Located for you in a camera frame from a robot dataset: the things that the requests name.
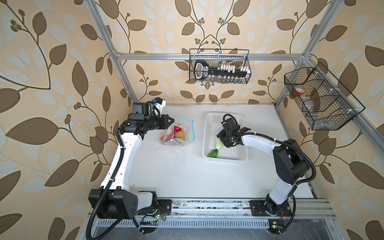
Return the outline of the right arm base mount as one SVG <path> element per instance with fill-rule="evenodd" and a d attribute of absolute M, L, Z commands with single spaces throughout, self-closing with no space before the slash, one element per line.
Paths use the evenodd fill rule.
<path fill-rule="evenodd" d="M 278 221 L 269 220 L 270 227 L 268 231 L 272 235 L 282 235 L 291 226 L 296 215 L 297 201 L 295 196 L 292 197 L 292 206 L 289 200 L 281 205 L 273 202 L 269 196 L 265 200 L 251 200 L 249 206 L 253 217 L 278 217 Z"/>

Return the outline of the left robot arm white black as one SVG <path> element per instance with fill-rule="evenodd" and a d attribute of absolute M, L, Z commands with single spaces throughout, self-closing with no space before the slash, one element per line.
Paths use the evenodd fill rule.
<path fill-rule="evenodd" d="M 113 162 L 100 187 L 92 189 L 89 194 L 93 211 L 87 224 L 86 239 L 104 238 L 122 220 L 133 221 L 139 232 L 146 234 L 135 216 L 142 209 L 159 212 L 157 194 L 154 191 L 131 193 L 128 179 L 133 160 L 145 134 L 152 130 L 167 130 L 174 123 L 173 118 L 162 114 L 165 106 L 166 101 L 161 98 L 134 103 L 133 111 L 127 120 L 115 129 L 118 148 Z M 92 227 L 96 218 L 113 219 L 114 222 L 103 233 L 94 237 Z"/>

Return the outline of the white radish green leaves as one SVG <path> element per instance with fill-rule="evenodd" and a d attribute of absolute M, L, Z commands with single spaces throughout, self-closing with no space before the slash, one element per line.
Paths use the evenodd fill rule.
<path fill-rule="evenodd" d="M 219 150 L 223 147 L 223 143 L 221 142 L 221 140 L 219 139 L 216 139 L 215 141 L 215 147 L 213 150 L 211 150 L 208 154 L 207 154 L 207 157 L 208 158 L 217 158 L 218 157 L 218 154 L 219 154 Z"/>

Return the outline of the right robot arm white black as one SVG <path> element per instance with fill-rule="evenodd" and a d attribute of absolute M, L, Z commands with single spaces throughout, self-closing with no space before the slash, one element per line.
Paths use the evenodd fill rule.
<path fill-rule="evenodd" d="M 252 132 L 249 128 L 242 128 L 231 114 L 223 116 L 221 125 L 223 130 L 217 134 L 217 138 L 225 147 L 247 146 L 274 158 L 278 178 L 273 189 L 266 196 L 266 208 L 270 213 L 293 197 L 299 185 L 315 179 L 317 171 L 314 163 L 295 140 L 280 141 Z"/>

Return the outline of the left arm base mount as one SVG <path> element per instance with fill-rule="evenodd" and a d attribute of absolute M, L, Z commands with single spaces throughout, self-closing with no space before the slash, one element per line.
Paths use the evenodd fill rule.
<path fill-rule="evenodd" d="M 155 201 L 150 207 L 137 211 L 132 219 L 134 226 L 138 231 L 145 235 L 153 232 L 160 221 L 165 221 L 172 211 L 173 201 L 170 199 L 160 199 Z"/>

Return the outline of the clear zip top bag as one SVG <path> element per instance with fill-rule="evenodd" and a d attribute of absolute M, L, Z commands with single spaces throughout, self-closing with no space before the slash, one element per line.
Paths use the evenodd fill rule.
<path fill-rule="evenodd" d="M 194 121 L 180 116 L 174 117 L 172 123 L 161 136 L 161 144 L 170 147 L 184 147 L 191 144 L 196 137 Z"/>

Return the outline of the yellow potato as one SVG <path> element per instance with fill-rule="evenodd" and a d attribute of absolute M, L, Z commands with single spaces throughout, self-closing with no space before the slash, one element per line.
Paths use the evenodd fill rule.
<path fill-rule="evenodd" d="M 185 138 L 185 132 L 184 132 L 184 131 L 180 131 L 180 132 L 178 132 L 178 133 L 175 133 L 175 134 L 174 134 L 174 138 L 175 138 L 175 139 L 179 139 L 179 140 L 183 140 L 183 141 L 185 141 L 185 140 L 186 140 L 186 138 Z"/>

